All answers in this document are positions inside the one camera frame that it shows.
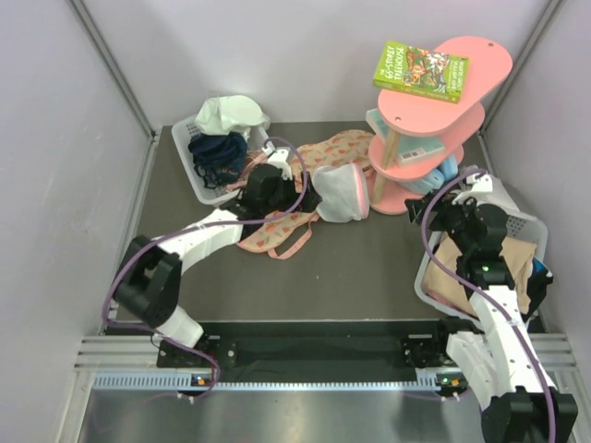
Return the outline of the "white mesh pink-trim laundry bag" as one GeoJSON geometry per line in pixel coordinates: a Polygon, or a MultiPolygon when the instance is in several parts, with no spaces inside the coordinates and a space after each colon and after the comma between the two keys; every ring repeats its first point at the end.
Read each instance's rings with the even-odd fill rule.
{"type": "Polygon", "coordinates": [[[321,197],[317,213],[325,222],[359,222],[368,217],[367,178],[358,164],[321,166],[312,175],[312,185],[321,197]]]}

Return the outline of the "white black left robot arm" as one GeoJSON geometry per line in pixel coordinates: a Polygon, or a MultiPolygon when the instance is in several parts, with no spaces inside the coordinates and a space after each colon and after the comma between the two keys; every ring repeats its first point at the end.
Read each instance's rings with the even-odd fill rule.
{"type": "Polygon", "coordinates": [[[140,235],[132,240],[109,296],[140,324],[177,343],[177,354],[188,365],[201,365],[210,345],[203,327],[179,304],[184,274],[201,260],[252,236],[264,223],[279,221],[293,212],[311,212],[321,202],[308,171],[296,180],[268,163],[250,173],[247,184],[219,208],[186,228],[155,239],[140,235]]]}

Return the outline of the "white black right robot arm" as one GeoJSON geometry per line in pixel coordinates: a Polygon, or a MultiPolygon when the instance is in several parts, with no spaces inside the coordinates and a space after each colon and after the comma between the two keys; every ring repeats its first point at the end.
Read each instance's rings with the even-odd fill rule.
{"type": "Polygon", "coordinates": [[[479,324],[458,320],[431,342],[442,365],[456,363],[481,409],[487,442],[566,442],[578,415],[574,396],[561,393],[537,357],[519,309],[502,242],[515,211],[475,198],[404,203],[412,223],[445,232],[460,251],[454,276],[465,287],[479,324]]]}

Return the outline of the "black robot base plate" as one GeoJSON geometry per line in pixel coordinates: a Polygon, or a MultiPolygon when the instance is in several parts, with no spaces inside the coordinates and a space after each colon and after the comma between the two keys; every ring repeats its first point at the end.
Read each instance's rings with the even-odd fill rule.
{"type": "Polygon", "coordinates": [[[449,335],[476,331],[458,317],[435,320],[212,321],[197,349],[224,382],[407,382],[448,362],[449,335]]]}

